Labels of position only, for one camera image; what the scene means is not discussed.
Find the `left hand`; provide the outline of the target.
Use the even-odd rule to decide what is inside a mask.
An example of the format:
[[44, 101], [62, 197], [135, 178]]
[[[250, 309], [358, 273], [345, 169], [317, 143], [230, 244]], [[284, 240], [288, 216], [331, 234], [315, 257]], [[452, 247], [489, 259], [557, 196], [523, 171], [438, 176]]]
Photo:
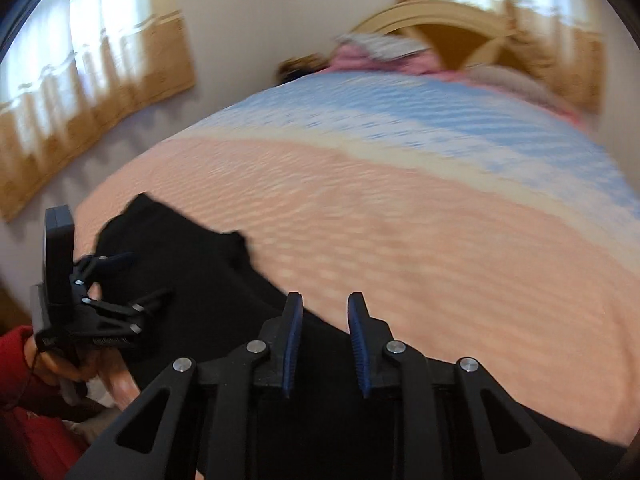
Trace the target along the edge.
[[44, 329], [44, 314], [40, 304], [43, 297], [43, 286], [32, 286], [32, 336], [24, 345], [28, 368], [45, 384], [59, 388], [63, 399], [70, 399], [71, 404], [77, 404], [77, 385], [99, 378], [115, 405], [120, 410], [126, 408], [140, 394], [140, 388], [126, 367], [122, 352], [117, 348], [95, 346], [72, 349], [70, 346], [61, 348], [57, 344], [46, 347], [38, 339]]

